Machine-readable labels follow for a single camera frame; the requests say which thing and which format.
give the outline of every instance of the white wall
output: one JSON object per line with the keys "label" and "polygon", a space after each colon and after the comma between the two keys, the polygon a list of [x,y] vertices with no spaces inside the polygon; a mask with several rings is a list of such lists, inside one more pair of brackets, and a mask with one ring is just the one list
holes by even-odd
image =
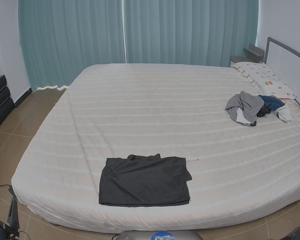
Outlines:
{"label": "white wall", "polygon": [[256,46],[266,51],[268,37],[300,53],[300,0],[259,0]]}
{"label": "white wall", "polygon": [[0,0],[0,75],[14,102],[30,88],[20,46],[18,0]]}

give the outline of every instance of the floral pillowcase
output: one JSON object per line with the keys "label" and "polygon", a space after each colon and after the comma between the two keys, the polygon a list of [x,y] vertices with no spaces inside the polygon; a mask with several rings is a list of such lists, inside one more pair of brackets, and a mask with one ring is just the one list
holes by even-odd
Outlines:
{"label": "floral pillowcase", "polygon": [[295,99],[296,94],[281,81],[273,71],[264,63],[238,62],[232,65],[239,70],[261,93],[277,98]]}

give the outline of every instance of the blue sticker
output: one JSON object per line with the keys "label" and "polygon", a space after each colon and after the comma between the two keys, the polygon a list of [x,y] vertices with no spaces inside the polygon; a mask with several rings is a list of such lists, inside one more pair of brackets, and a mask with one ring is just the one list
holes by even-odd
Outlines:
{"label": "blue sticker", "polygon": [[168,232],[159,232],[154,234],[151,240],[175,240],[175,238]]}

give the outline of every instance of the bed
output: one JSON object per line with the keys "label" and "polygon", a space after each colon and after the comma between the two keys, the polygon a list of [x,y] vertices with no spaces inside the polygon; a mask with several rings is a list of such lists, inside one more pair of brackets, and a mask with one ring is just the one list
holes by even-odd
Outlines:
{"label": "bed", "polygon": [[[272,40],[267,65],[278,75],[282,61],[284,70],[298,68],[300,57],[282,46],[277,52],[279,42]],[[300,87],[300,79],[295,82]],[[299,97],[300,89],[288,83]],[[90,66],[40,126],[12,177],[13,190],[49,222],[105,233],[216,228],[275,212],[300,199],[300,105],[285,100],[290,124],[270,114],[255,127],[242,126],[225,111],[240,91],[258,94],[235,68]],[[193,178],[189,204],[98,203],[106,158],[157,153],[186,158]]]}

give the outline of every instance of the tiled floor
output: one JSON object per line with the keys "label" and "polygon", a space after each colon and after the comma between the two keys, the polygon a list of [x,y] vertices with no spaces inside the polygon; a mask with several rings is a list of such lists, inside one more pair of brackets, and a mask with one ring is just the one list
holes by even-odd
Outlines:
{"label": "tiled floor", "polygon": [[[0,185],[11,184],[16,167],[49,111],[64,90],[45,89],[32,93],[0,126]],[[6,222],[11,202],[8,187],[0,187],[0,220]],[[20,230],[32,240],[110,240],[113,234],[53,226],[27,207],[18,204]],[[300,226],[300,200],[255,221],[223,228],[197,230],[204,240],[266,240],[280,239]],[[20,239],[28,239],[20,233]]]}

